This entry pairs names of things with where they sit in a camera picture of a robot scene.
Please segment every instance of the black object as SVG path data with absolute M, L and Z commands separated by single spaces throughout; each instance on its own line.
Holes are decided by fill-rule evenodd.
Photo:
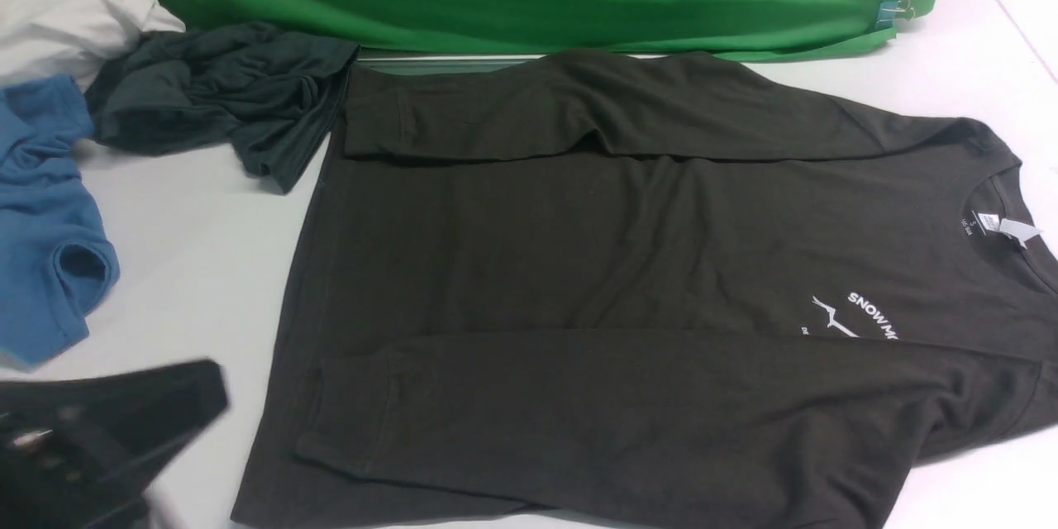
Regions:
M 266 23 L 157 33 L 85 93 L 95 141 L 143 156 L 229 141 L 247 171 L 289 193 L 330 130 L 359 48 Z
M 1058 421 L 1058 262 L 983 123 L 704 54 L 352 69 L 234 517 L 877 529 Z
M 140 527 L 144 489 L 226 406 L 209 361 L 0 383 L 0 527 Z

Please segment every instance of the sleeve cuff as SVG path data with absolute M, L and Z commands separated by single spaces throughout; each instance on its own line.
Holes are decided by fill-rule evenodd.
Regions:
M 297 439 L 297 456 L 362 476 L 385 430 L 389 370 L 384 354 L 321 362 L 322 381 L 308 427 Z
M 1058 365 L 1041 362 L 1039 377 L 1021 415 L 998 439 L 1024 436 L 1058 422 Z
M 348 99 L 345 118 L 345 157 L 391 153 L 401 146 L 408 125 L 400 89 Z

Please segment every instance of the printed logo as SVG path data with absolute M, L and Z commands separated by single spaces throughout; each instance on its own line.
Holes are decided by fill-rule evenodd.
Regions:
M 886 335 L 886 339 L 891 339 L 891 340 L 899 339 L 899 336 L 896 334 L 896 331 L 893 330 L 892 323 L 889 322 L 889 318 L 887 318 L 886 315 L 882 314 L 881 309 L 875 306 L 875 304 L 871 304 L 870 302 L 868 302 L 867 298 L 864 298 L 864 296 L 861 296 L 857 292 L 849 294 L 849 302 L 860 307 L 860 309 L 871 317 L 871 321 L 875 323 L 875 325 L 878 327 L 878 330 L 880 330 Z M 842 323 L 839 323 L 837 321 L 837 315 L 838 315 L 837 308 L 829 306 L 829 304 L 824 304 L 817 296 L 811 296 L 811 303 L 816 304 L 816 306 L 822 308 L 823 311 L 826 312 L 827 329 L 837 329 L 851 338 L 857 338 L 857 339 L 860 338 L 859 334 L 853 332 L 852 329 L 850 329 L 849 327 L 842 325 Z M 801 332 L 804 334 L 809 334 L 807 327 L 801 327 Z
M 835 321 L 834 315 L 838 313 L 837 308 L 833 306 L 826 306 L 826 304 L 819 302 L 819 298 L 817 296 L 811 296 L 811 303 L 816 304 L 816 306 L 826 311 L 826 315 L 829 318 L 829 321 L 826 322 L 827 329 L 837 329 L 843 333 L 846 333 L 846 335 L 851 338 L 859 338 L 859 335 L 857 333 L 852 332 L 849 329 L 849 327 L 842 325 L 842 323 L 838 323 L 837 321 Z

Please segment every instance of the shirt sleeve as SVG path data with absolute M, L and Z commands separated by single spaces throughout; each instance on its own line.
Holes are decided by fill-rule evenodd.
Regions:
M 639 59 L 566 51 L 484 74 L 354 69 L 347 157 L 507 161 L 597 142 L 613 156 L 828 160 L 900 151 L 970 118 L 897 115 L 779 85 L 704 52 Z
M 296 452 L 360 479 L 665 528 L 880 528 L 911 466 L 1016 424 L 1040 365 L 701 330 L 433 336 L 327 360 Z

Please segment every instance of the long-sleeve shirt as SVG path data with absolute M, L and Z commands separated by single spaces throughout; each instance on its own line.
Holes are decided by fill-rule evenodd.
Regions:
M 354 70 L 233 518 L 876 529 L 1058 421 L 1020 160 L 710 55 Z

